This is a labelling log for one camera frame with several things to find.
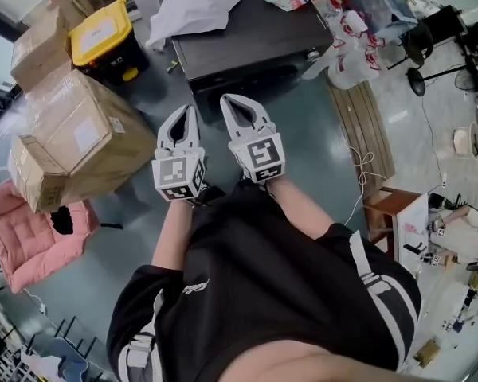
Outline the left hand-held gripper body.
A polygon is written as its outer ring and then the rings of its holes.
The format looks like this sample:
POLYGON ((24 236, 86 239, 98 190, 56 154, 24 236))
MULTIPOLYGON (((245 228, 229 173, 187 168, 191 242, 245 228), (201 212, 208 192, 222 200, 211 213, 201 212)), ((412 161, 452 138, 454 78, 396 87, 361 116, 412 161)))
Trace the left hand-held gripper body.
POLYGON ((165 201, 188 201, 198 197, 206 168, 205 151, 175 150, 151 162, 155 189, 165 201))

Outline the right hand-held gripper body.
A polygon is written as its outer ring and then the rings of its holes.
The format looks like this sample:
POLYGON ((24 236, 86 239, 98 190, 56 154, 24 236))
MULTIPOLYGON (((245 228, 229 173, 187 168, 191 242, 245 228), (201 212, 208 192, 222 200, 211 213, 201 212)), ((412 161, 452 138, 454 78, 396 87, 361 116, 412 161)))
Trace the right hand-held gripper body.
POLYGON ((260 184, 284 174, 284 148, 279 133, 229 143, 246 177, 260 184))

